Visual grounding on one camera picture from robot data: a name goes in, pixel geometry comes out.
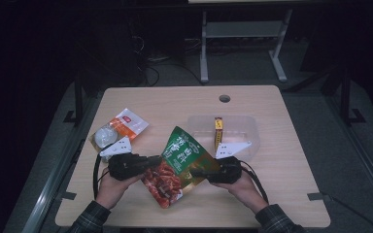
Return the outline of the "orange and white snack packet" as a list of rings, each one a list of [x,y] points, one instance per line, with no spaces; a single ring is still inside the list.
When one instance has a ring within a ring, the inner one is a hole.
[[[130,141],[134,140],[148,126],[149,124],[141,117],[129,109],[124,109],[93,133],[89,140],[96,151],[101,151],[125,136]]]

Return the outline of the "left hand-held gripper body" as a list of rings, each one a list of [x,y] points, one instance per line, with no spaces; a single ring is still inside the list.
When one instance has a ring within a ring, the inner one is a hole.
[[[143,174],[147,169],[148,158],[132,153],[128,137],[123,137],[102,149],[100,156],[107,158],[111,176],[119,181]]]

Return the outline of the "white metal stand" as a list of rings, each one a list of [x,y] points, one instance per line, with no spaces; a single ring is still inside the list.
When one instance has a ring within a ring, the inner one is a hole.
[[[207,62],[207,40],[221,38],[276,38],[277,44],[269,51],[270,60],[280,82],[286,82],[287,76],[280,62],[279,54],[284,43],[293,9],[286,11],[282,20],[269,21],[232,21],[211,22],[207,20],[207,13],[202,14],[201,25],[201,53],[200,53],[200,81],[209,81]]]

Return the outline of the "clear plastic container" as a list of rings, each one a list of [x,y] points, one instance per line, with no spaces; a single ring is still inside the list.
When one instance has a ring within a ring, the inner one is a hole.
[[[224,145],[246,145],[239,151],[226,151],[217,155],[216,120],[221,119],[222,130],[220,142]],[[190,116],[186,130],[214,158],[235,156],[245,162],[250,162],[260,147],[260,138],[256,120],[252,116],[201,115]]]

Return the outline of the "person's right hand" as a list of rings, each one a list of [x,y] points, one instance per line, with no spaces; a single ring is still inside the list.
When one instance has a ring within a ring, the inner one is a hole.
[[[214,186],[226,189],[255,215],[268,206],[257,191],[253,179],[247,173],[235,183],[213,183]]]

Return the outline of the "person's left hand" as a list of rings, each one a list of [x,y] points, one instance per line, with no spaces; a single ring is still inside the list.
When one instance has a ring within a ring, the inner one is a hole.
[[[142,175],[138,175],[124,181],[119,181],[110,175],[108,168],[105,168],[102,172],[102,179],[95,201],[104,208],[111,210],[121,199],[124,192],[142,178]]]

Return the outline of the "black metal stand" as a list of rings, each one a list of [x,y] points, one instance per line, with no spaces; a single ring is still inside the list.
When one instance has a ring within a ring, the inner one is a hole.
[[[352,123],[364,123],[365,118],[359,109],[350,108],[351,76],[347,68],[343,69],[341,79],[340,117],[350,126]]]
[[[77,73],[74,79],[74,99],[75,109],[73,111],[69,111],[63,121],[73,123],[74,126],[78,126],[83,118],[84,113],[83,85],[80,73]]]

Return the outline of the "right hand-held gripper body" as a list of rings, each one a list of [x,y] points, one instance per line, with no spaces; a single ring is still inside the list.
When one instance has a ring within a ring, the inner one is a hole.
[[[219,143],[216,150],[216,161],[220,169],[216,172],[209,172],[207,180],[210,183],[235,183],[242,175],[241,161],[236,154],[249,148],[251,141],[243,143]]]

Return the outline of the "slim yellow box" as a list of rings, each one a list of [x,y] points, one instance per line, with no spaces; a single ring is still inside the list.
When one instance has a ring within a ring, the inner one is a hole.
[[[218,150],[222,141],[223,121],[221,117],[215,118],[215,150]]]

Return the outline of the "green and red food packet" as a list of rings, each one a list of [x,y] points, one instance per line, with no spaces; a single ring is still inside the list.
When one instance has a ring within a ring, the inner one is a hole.
[[[194,177],[190,170],[220,170],[216,159],[179,126],[173,129],[161,157],[158,166],[146,170],[142,182],[163,209],[203,181],[202,177]]]

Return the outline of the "grey tape strip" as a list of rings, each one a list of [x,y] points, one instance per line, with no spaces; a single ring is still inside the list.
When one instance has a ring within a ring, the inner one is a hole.
[[[62,199],[67,199],[67,200],[74,200],[76,197],[76,193],[73,192],[62,192],[62,193],[57,193],[55,196],[56,200],[62,200]]]

